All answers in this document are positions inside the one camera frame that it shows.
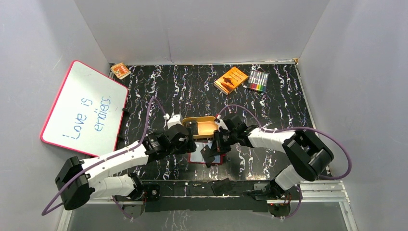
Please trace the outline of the red card holder wallet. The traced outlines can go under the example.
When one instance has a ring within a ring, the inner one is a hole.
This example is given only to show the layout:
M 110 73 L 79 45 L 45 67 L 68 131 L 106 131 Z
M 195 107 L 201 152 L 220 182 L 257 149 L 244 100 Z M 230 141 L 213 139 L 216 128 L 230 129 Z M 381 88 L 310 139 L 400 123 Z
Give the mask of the red card holder wallet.
M 189 163 L 195 163 L 195 164 L 205 164 L 205 159 L 203 158 L 202 154 L 201 154 L 201 150 L 205 147 L 205 146 L 209 146 L 209 148 L 211 148 L 212 146 L 212 142 L 208 141 L 208 142 L 196 142 L 196 150 L 192 153 L 188 153 L 188 162 Z M 225 154 L 217 154 L 215 156 L 213 156 L 212 158 L 212 163 L 211 164 L 223 164 L 223 159 L 224 159 Z

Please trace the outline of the stack of black credit cards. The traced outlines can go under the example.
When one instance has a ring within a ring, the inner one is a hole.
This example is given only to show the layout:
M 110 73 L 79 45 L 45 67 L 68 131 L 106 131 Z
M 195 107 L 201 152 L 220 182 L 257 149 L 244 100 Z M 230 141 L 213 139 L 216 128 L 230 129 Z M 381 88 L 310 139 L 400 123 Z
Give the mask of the stack of black credit cards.
M 188 121 L 188 122 L 185 123 L 185 126 L 186 126 L 187 128 L 190 128 L 190 129 L 191 129 L 191 132 L 192 132 L 193 136 L 199 134 L 197 121 L 195 121 L 195 120 L 193 120 L 193 121 Z

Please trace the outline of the orange oval tray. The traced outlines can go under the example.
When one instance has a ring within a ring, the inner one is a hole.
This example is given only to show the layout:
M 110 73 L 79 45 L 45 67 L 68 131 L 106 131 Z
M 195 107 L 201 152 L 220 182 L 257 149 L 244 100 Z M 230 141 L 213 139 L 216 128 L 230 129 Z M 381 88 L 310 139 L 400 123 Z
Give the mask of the orange oval tray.
M 213 138 L 214 131 L 218 129 L 217 124 L 215 124 L 214 116 L 202 116 L 202 117 L 187 117 L 182 120 L 184 127 L 185 123 L 188 121 L 197 121 L 198 123 L 198 135 L 193 136 L 194 139 L 209 139 Z

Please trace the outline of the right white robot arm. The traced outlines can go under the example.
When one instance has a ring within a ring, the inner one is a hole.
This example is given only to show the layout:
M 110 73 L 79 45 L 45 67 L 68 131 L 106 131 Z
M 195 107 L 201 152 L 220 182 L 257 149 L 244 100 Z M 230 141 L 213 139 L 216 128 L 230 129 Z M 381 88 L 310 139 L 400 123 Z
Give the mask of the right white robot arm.
M 259 125 L 246 125 L 236 115 L 215 119 L 218 129 L 214 130 L 211 146 L 206 145 L 201 154 L 206 165 L 211 165 L 217 154 L 230 151 L 234 144 L 249 148 L 266 148 L 285 153 L 290 165 L 280 171 L 262 189 L 254 189 L 248 195 L 265 195 L 284 199 L 293 186 L 303 181 L 314 181 L 334 159 L 332 151 L 311 130 L 299 128 L 295 131 L 271 131 Z

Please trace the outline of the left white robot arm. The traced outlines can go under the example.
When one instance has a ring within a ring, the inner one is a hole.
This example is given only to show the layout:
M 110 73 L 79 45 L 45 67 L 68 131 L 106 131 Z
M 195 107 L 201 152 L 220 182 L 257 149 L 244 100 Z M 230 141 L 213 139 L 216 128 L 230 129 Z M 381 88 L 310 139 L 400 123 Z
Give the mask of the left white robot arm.
M 109 154 L 84 160 L 71 157 L 55 179 L 64 209 L 74 210 L 90 199 L 107 196 L 139 200 L 144 193 L 143 186 L 131 174 L 116 177 L 116 173 L 195 149 L 191 128 L 176 124 Z

